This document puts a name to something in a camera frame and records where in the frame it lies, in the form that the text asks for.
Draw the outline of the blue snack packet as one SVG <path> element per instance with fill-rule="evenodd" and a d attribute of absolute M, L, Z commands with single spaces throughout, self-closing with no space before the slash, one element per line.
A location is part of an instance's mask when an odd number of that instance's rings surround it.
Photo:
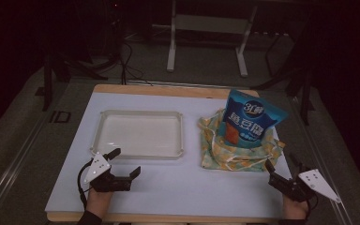
<path fill-rule="evenodd" d="M 285 111 L 265 99 L 233 89 L 219 123 L 218 135 L 229 146 L 258 147 L 266 131 L 287 116 Z"/>

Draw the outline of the floral cloth drawstring bag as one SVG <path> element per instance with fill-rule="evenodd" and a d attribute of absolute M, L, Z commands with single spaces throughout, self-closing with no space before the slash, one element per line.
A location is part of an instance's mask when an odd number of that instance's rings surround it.
<path fill-rule="evenodd" d="M 275 137 L 274 130 L 269 128 L 262 139 L 262 144 L 253 148 L 241 148 L 225 143 L 219 135 L 219 123 L 224 110 L 218 110 L 211 117 L 198 120 L 201 138 L 201 166 L 208 170 L 230 172 L 265 172 L 265 161 L 276 165 L 282 155 L 285 143 Z"/>

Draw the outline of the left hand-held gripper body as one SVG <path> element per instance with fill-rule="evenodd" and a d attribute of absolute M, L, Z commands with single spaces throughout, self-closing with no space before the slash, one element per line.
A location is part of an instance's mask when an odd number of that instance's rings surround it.
<path fill-rule="evenodd" d="M 113 175 L 109 160 L 103 156 L 96 153 L 86 164 L 88 171 L 83 182 L 89 184 L 97 192 L 129 191 L 132 180 L 129 176 Z"/>

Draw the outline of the black metal stand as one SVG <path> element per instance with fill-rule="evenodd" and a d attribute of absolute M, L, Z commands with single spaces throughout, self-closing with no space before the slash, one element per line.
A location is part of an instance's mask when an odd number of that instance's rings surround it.
<path fill-rule="evenodd" d="M 75 67 L 82 74 L 92 79 L 106 80 L 106 77 L 98 75 L 91 68 L 83 65 L 68 54 L 63 52 L 46 52 L 44 55 L 43 86 L 36 92 L 37 96 L 42 96 L 44 99 L 42 111 L 46 112 L 53 102 L 53 74 L 56 75 L 59 81 L 68 83 L 70 80 L 68 66 Z"/>
<path fill-rule="evenodd" d="M 301 93 L 299 116 L 306 126 L 309 125 L 308 108 L 313 70 L 313 53 L 311 52 L 313 40 L 310 36 L 308 29 L 304 28 L 285 62 L 278 69 L 277 75 L 267 82 L 251 86 L 251 89 L 254 90 L 265 90 L 277 83 L 288 80 L 285 93 L 292 98 Z"/>

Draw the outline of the white plastic tray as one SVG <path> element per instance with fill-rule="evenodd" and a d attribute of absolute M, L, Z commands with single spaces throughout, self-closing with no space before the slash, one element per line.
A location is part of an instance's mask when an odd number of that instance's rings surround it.
<path fill-rule="evenodd" d="M 122 159 L 178 159 L 184 153 L 183 114 L 162 111 L 107 110 L 100 120 L 91 153 L 120 148 Z"/>

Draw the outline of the white metal stand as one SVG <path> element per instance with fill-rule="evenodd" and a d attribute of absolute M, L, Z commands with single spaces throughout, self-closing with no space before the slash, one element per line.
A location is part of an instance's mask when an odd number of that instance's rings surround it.
<path fill-rule="evenodd" d="M 245 19 L 220 18 L 189 14 L 178 14 L 176 12 L 176 0 L 172 0 L 171 8 L 171 39 L 166 70 L 174 72 L 176 56 L 176 31 L 200 31 L 211 33 L 236 34 L 243 37 L 241 43 L 235 48 L 235 56 L 241 77 L 248 75 L 247 63 L 244 51 L 247 46 L 251 28 L 257 14 L 258 6 L 254 5 Z"/>

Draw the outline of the person's left hand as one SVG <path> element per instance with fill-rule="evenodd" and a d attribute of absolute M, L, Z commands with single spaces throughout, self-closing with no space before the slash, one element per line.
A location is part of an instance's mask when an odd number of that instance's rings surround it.
<path fill-rule="evenodd" d="M 104 218 L 111 204 L 112 192 L 97 192 L 91 188 L 88 192 L 86 211 Z"/>

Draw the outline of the person's right hand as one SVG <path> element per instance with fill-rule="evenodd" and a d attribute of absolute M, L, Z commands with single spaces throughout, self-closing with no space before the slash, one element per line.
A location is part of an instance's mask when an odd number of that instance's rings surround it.
<path fill-rule="evenodd" d="M 282 211 L 285 219 L 305 219 L 308 215 L 308 204 L 306 202 L 293 201 L 289 197 L 284 196 Z"/>

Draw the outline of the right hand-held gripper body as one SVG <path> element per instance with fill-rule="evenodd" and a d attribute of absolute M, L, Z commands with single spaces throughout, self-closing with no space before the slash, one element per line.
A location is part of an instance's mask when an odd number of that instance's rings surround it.
<path fill-rule="evenodd" d="M 301 172 L 295 179 L 285 179 L 276 172 L 270 172 L 268 184 L 293 201 L 306 202 L 319 193 L 335 203 L 341 199 L 317 170 Z"/>

